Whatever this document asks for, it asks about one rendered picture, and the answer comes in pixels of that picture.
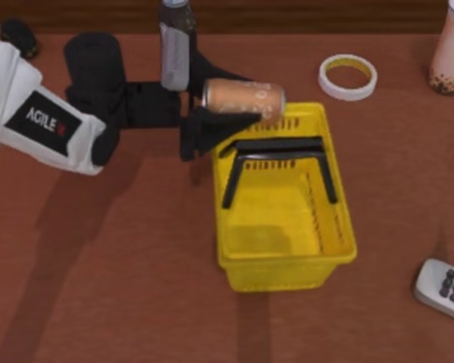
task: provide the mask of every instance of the plastic bin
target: plastic bin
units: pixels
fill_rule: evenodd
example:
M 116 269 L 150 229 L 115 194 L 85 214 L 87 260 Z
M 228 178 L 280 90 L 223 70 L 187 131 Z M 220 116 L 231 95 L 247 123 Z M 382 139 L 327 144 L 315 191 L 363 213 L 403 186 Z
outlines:
M 277 126 L 224 141 L 213 173 L 218 260 L 233 290 L 319 287 L 356 258 L 321 104 L 289 103 Z

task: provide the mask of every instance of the tape roll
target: tape roll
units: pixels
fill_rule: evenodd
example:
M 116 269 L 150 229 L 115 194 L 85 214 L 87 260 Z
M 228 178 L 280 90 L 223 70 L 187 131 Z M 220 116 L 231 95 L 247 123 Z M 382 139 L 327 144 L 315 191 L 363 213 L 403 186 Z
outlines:
M 369 79 L 368 83 L 360 88 L 344 88 L 335 85 L 328 79 L 327 72 L 335 67 L 352 67 L 363 72 Z M 319 85 L 328 95 L 342 101 L 360 101 L 367 98 L 375 90 L 378 74 L 373 65 L 365 58 L 353 54 L 336 54 L 327 58 L 319 68 Z

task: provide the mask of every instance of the white ring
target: white ring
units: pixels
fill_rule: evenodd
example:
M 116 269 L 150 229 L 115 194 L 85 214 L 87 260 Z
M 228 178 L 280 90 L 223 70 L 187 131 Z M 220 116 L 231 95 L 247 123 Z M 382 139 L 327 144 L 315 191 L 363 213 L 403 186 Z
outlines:
M 367 85 L 360 88 L 343 88 L 339 85 L 335 85 L 328 79 L 326 75 L 327 68 L 331 63 L 338 61 L 352 61 L 354 64 L 358 64 L 366 68 L 369 71 L 370 80 Z M 347 65 L 348 67 L 356 67 L 354 64 L 340 64 Z M 326 59 L 319 68 L 318 82 L 322 90 L 328 95 L 342 101 L 360 101 L 363 98 L 367 98 L 375 90 L 377 84 L 378 74 L 377 70 L 373 65 L 368 62 L 365 58 L 359 57 L 353 54 L 336 54 Z

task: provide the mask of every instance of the wooden surface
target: wooden surface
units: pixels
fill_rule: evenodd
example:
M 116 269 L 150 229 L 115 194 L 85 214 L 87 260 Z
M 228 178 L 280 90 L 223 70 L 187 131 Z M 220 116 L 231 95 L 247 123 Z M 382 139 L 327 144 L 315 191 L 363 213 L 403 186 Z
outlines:
M 67 36 L 34 64 L 59 95 Z M 215 64 L 325 105 L 359 256 L 318 290 L 238 295 L 214 259 L 209 169 L 176 131 L 124 132 L 98 177 L 0 150 L 0 363 L 454 363 L 454 320 L 417 302 L 429 256 L 454 263 L 454 98 L 427 86 L 433 36 L 205 36 Z M 129 80 L 155 80 L 156 36 L 121 36 Z M 367 57 L 376 92 L 345 103 L 316 70 Z
M 159 0 L 0 0 L 42 33 L 157 33 Z M 438 33 L 446 0 L 191 0 L 201 33 Z

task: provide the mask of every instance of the logo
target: logo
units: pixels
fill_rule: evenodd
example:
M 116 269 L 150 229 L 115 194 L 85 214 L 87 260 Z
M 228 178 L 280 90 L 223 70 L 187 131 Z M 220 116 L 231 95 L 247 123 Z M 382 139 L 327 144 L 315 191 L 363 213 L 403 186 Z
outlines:
M 67 145 L 81 123 L 80 119 L 58 104 L 33 92 L 5 127 L 68 157 Z

